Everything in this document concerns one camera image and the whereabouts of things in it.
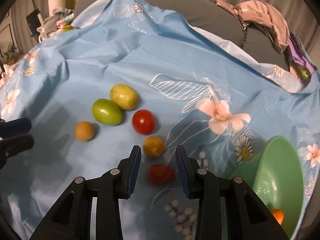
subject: bright orange object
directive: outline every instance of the bright orange object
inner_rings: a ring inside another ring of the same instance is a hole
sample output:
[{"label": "bright orange object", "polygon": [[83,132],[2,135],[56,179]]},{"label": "bright orange object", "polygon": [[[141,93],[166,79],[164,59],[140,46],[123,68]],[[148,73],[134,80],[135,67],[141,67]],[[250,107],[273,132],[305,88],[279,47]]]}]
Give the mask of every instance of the bright orange object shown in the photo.
[{"label": "bright orange object", "polygon": [[79,141],[86,142],[94,136],[94,128],[89,122],[79,122],[75,127],[75,136]]},{"label": "bright orange object", "polygon": [[164,143],[158,136],[149,136],[143,142],[143,152],[149,158],[160,157],[164,153]]},{"label": "bright orange object", "polygon": [[151,166],[147,172],[147,180],[151,184],[161,185],[169,184],[174,181],[175,172],[174,170],[165,164],[156,164]]},{"label": "bright orange object", "polygon": [[280,209],[271,209],[271,214],[275,217],[275,219],[278,221],[278,223],[281,225],[284,219],[284,213]]}]

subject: pink cloth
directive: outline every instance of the pink cloth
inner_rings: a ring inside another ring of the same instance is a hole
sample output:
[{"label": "pink cloth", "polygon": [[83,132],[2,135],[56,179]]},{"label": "pink cloth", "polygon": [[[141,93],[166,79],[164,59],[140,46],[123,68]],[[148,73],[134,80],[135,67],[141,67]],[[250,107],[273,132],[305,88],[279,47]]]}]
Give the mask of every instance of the pink cloth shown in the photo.
[{"label": "pink cloth", "polygon": [[281,13],[272,5],[251,0],[233,6],[221,0],[210,0],[238,18],[245,30],[250,23],[254,23],[282,53],[289,45],[289,28]]}]

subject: red tomato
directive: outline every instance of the red tomato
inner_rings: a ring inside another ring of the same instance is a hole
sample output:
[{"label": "red tomato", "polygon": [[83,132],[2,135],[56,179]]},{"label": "red tomato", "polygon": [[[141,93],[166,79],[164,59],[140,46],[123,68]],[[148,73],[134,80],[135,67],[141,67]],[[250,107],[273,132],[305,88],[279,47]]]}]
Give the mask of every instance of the red tomato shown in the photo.
[{"label": "red tomato", "polygon": [[165,164],[156,164],[151,166],[147,172],[147,180],[151,184],[161,185],[174,181],[174,170]]},{"label": "red tomato", "polygon": [[155,118],[148,110],[139,110],[132,117],[132,126],[136,132],[147,135],[155,128]]}]

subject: silver screw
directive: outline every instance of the silver screw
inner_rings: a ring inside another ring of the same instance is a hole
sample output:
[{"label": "silver screw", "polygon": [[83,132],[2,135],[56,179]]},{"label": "silver screw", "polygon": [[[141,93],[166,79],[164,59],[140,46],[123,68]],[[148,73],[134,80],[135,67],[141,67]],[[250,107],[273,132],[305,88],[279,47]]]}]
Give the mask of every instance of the silver screw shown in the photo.
[{"label": "silver screw", "polygon": [[110,171],[110,173],[112,175],[118,175],[120,173],[120,171],[118,169],[113,169],[113,170]]},{"label": "silver screw", "polygon": [[207,174],[207,170],[206,170],[206,169],[199,169],[199,170],[197,170],[197,172],[198,172],[200,175],[205,175],[205,174]]},{"label": "silver screw", "polygon": [[235,177],[233,180],[238,184],[241,184],[243,182],[243,179],[241,177]]},{"label": "silver screw", "polygon": [[76,179],[75,179],[75,183],[76,184],[80,184],[80,183],[82,183],[83,182],[83,178],[82,177],[77,177]]}]

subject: green plastic bowl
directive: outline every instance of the green plastic bowl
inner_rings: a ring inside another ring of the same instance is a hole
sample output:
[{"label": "green plastic bowl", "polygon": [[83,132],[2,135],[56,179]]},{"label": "green plastic bowl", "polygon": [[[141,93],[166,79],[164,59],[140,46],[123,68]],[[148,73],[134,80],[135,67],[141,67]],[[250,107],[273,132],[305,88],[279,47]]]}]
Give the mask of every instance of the green plastic bowl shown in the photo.
[{"label": "green plastic bowl", "polygon": [[268,209],[284,213],[282,228],[291,238],[302,208],[303,176],[296,150],[290,142],[275,136],[264,151],[237,166],[230,178],[239,176],[255,191]]}]

